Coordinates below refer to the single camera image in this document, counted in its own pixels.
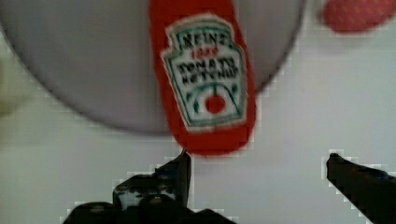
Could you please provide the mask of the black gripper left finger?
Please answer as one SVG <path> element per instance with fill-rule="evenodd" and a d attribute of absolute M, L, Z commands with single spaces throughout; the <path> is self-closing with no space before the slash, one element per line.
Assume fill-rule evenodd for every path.
<path fill-rule="evenodd" d="M 134 175 L 118 184 L 112 201 L 76 206 L 63 224 L 236 224 L 211 210 L 187 206 L 191 157 L 183 150 L 150 175 Z"/>

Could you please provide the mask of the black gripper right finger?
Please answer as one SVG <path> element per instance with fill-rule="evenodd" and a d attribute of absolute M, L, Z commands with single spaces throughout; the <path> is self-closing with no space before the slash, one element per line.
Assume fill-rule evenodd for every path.
<path fill-rule="evenodd" d="M 332 153 L 326 178 L 373 224 L 395 224 L 396 183 L 387 172 Z"/>

